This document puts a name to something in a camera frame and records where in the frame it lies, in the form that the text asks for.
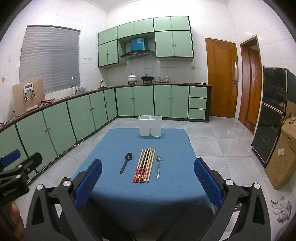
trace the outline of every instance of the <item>wooden chopsticks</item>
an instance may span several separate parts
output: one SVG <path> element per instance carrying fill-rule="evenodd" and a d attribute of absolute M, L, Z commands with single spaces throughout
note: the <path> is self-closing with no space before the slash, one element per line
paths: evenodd
<path fill-rule="evenodd" d="M 142 148 L 133 183 L 149 182 L 155 148 Z"/>

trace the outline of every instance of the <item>white plastic container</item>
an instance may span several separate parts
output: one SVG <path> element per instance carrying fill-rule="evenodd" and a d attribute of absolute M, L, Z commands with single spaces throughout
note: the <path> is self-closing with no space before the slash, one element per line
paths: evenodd
<path fill-rule="evenodd" d="M 151 135 L 153 137 L 161 136 L 161 125 L 163 123 L 163 117 L 160 115 L 152 115 L 150 117 Z"/>
<path fill-rule="evenodd" d="M 138 117 L 140 136 L 147 137 L 150 135 L 150 115 L 140 115 Z"/>

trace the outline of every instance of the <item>countertop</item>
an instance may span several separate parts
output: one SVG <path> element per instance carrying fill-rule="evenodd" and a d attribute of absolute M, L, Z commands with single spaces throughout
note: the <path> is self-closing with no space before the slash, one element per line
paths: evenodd
<path fill-rule="evenodd" d="M 51 106 L 54 106 L 56 104 L 65 102 L 67 100 L 75 99 L 75 98 L 78 98 L 78 97 L 81 97 L 81 96 L 84 96 L 84 95 L 89 95 L 89 94 L 92 94 L 92 93 L 96 93 L 96 92 L 100 92 L 100 91 L 104 91 L 104 90 L 109 90 L 109 89 L 113 89 L 113 88 L 127 87 L 127 86 L 144 86 L 144 85 L 187 85 L 187 86 L 211 87 L 211 85 L 202 85 L 202 84 L 196 84 L 196 83 L 150 83 L 150 84 L 139 83 L 139 84 L 132 84 L 132 85 L 126 84 L 126 85 L 110 86 L 110 87 L 107 87 L 107 88 L 86 91 L 86 92 L 83 92 L 83 93 L 79 93 L 79 94 L 76 94 L 76 95 L 71 95 L 71 96 L 67 96 L 67 97 L 55 100 L 52 104 L 47 104 L 47 105 L 44 105 L 44 106 L 37 107 L 35 109 L 32 109 L 32 110 L 26 112 L 23 115 L 17 116 L 12 121 L 8 121 L 5 126 L 1 127 L 0 132 L 7 129 L 11 125 L 17 123 L 18 121 L 20 121 L 20 120 L 22 120 L 22 119 L 24 119 L 24 118 L 26 118 L 26 117 L 28 117 L 28 116 L 30 116 L 32 114 L 35 114 L 36 112 L 39 112 L 41 110 L 44 110 L 44 109 L 49 108 Z"/>

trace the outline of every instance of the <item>black spoon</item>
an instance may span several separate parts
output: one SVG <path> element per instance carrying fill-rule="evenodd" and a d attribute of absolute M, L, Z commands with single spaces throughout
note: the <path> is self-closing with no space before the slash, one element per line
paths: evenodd
<path fill-rule="evenodd" d="M 129 160 L 131 160 L 132 158 L 133 158 L 132 153 L 127 153 L 127 154 L 126 154 L 126 161 L 124 162 L 124 164 L 123 164 L 123 166 L 122 166 L 122 168 L 121 168 L 121 170 L 120 170 L 120 174 L 123 173 L 123 171 L 124 171 L 124 169 L 125 169 L 125 167 L 126 167 L 127 162 L 128 162 Z"/>

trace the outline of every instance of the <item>metal spoon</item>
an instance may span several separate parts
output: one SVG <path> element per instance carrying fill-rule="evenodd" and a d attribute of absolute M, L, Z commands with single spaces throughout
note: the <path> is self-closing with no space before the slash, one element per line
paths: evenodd
<path fill-rule="evenodd" d="M 127 162 L 128 162 L 129 160 L 131 160 L 132 158 L 133 158 L 132 153 L 127 153 L 127 154 L 126 154 L 126 161 L 124 162 L 124 164 L 123 164 L 123 166 L 122 166 L 122 168 L 121 168 L 121 170 L 120 170 L 120 174 L 123 173 L 123 171 L 124 171 L 124 169 L 125 169 L 125 167 L 126 167 Z"/>
<path fill-rule="evenodd" d="M 156 156 L 156 160 L 158 161 L 158 171 L 157 171 L 156 180 L 159 178 L 160 162 L 161 162 L 162 159 L 163 159 L 163 157 L 161 155 Z"/>

